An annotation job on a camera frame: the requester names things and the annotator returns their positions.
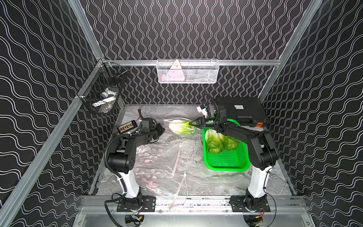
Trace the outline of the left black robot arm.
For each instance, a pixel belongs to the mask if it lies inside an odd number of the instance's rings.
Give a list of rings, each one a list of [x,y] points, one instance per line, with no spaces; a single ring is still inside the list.
[[[121,199],[116,201],[135,211],[142,207],[142,192],[136,182],[133,168],[137,148],[159,140],[165,128],[153,118],[143,117],[116,127],[117,135],[108,143],[104,153],[105,167],[113,173],[123,188]]]

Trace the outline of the green plastic basket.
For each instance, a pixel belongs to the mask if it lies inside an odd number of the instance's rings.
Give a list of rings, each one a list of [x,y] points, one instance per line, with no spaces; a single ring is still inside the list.
[[[247,145],[241,142],[237,149],[233,151],[224,150],[219,154],[211,154],[206,150],[205,132],[209,128],[202,130],[203,155],[206,166],[214,171],[244,172],[251,162],[248,156]]]

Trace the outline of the zip-top bag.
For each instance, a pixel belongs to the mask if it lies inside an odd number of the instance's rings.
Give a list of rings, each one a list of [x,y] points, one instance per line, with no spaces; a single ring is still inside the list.
[[[186,172],[170,172],[158,168],[134,168],[133,172],[143,194],[169,199],[170,211],[185,206],[189,198]]]

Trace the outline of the bagged chinese cabbage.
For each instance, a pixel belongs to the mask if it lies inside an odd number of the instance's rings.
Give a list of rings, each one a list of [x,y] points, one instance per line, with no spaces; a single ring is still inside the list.
[[[167,126],[169,131],[181,136],[192,136],[195,134],[196,128],[190,126],[190,122],[190,119],[183,117],[164,119],[164,125]]]
[[[137,148],[134,171],[137,174],[167,174],[174,176],[179,166],[183,146],[181,143],[155,143]]]

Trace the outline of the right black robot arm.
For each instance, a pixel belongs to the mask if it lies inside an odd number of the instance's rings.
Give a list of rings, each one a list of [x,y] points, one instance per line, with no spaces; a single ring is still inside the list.
[[[248,158],[252,164],[252,177],[246,190],[244,205],[248,211],[264,208],[269,211],[266,184],[270,170],[279,160],[275,143],[268,131],[257,128],[269,124],[262,104],[255,97],[218,97],[213,99],[214,113],[208,104],[198,106],[203,116],[190,122],[199,129],[211,129],[226,137],[231,137],[246,145]]]

